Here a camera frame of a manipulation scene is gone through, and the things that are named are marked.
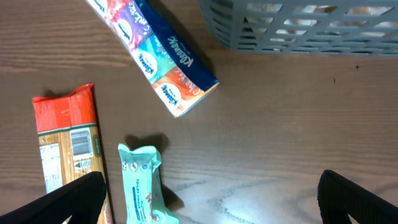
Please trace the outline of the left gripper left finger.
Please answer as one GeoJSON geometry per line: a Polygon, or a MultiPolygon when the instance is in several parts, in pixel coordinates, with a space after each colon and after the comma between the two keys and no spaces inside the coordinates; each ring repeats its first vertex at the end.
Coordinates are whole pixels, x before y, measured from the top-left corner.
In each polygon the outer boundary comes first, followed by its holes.
{"type": "Polygon", "coordinates": [[[1,223],[96,223],[106,194],[102,173],[93,171],[2,215],[1,223]]]}

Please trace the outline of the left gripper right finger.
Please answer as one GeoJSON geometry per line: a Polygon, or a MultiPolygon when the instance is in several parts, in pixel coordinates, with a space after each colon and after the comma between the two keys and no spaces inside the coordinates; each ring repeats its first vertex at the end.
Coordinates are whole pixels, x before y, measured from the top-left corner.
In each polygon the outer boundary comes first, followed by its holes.
{"type": "Polygon", "coordinates": [[[324,224],[397,223],[396,206],[332,170],[323,171],[317,199],[324,224]]]}

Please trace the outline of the grey plastic lattice basket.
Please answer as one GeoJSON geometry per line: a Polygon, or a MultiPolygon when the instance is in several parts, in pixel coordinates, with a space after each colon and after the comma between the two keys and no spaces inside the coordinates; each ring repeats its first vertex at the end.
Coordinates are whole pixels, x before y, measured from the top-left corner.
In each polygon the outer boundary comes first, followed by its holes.
{"type": "Polygon", "coordinates": [[[397,0],[205,0],[210,32],[255,54],[397,56],[397,0]]]}

